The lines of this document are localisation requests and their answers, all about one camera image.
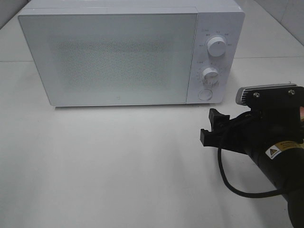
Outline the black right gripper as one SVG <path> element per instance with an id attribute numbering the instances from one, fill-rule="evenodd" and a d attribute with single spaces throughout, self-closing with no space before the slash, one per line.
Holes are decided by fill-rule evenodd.
<path id="1" fill-rule="evenodd" d="M 302 86 L 249 86 L 238 90 L 236 103 L 249 111 L 230 121 L 230 115 L 209 110 L 211 131 L 200 130 L 204 147 L 225 150 L 285 152 L 304 148 Z"/>

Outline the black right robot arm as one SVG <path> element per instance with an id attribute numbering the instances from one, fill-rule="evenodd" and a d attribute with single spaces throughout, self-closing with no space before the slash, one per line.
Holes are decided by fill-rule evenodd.
<path id="1" fill-rule="evenodd" d="M 242 87 L 236 103 L 249 110 L 230 118 L 211 108 L 211 130 L 201 129 L 205 147 L 217 148 L 218 167 L 225 186 L 251 199 L 283 196 L 292 226 L 304 225 L 304 89 L 295 84 Z M 275 189 L 249 193 L 233 187 L 224 172 L 222 151 L 245 154 Z"/>

